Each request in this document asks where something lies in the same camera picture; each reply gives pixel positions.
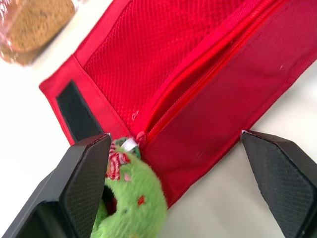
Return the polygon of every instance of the green plush toy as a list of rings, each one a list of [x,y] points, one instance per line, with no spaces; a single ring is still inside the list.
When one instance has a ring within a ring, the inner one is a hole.
[[[91,238],[155,238],[166,219],[159,179],[138,158],[137,148],[126,152],[120,146],[124,141],[111,146],[105,180],[116,199],[116,211],[110,215],[100,202]]]

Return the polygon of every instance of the red fabric bag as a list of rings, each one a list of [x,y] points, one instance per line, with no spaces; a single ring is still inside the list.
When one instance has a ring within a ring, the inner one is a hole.
[[[171,206],[316,58],[316,0],[114,0],[40,89],[71,144],[134,137]]]

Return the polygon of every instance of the red zipper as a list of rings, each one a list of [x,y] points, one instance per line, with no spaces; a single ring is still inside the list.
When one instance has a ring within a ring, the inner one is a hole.
[[[246,17],[235,30],[230,32],[219,43],[212,47],[206,54],[194,62],[188,69],[184,70],[162,93],[162,96],[153,106],[153,109],[148,115],[143,115],[145,118],[142,132],[148,132],[147,142],[151,141],[188,103],[198,92],[205,87],[210,80],[228,63],[228,61],[241,49],[244,43],[261,27],[265,21],[287,0],[265,0],[255,11]],[[236,39],[235,43],[231,45],[230,42]],[[189,78],[197,69],[202,68],[208,63],[217,53],[225,49],[223,56],[219,58],[219,63],[214,65],[206,74],[196,80],[171,107],[163,114],[163,116],[154,124],[153,119],[156,116],[158,109],[163,105],[167,97],[182,83],[186,78]]]

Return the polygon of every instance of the white surface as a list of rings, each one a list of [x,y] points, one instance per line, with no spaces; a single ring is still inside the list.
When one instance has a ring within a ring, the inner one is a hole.
[[[89,0],[32,65],[0,62],[0,236],[68,142],[38,89],[75,51],[110,0]],[[317,160],[317,63],[254,126],[295,141]],[[159,238],[283,238],[238,144],[174,205]]]

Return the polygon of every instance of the red and white checkered fabric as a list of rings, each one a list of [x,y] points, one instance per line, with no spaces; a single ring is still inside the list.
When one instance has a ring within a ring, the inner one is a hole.
[[[121,152],[116,152],[116,145],[111,144],[109,159],[108,159],[108,169],[106,173],[106,178],[111,180],[120,179],[120,166],[130,162],[127,155]]]

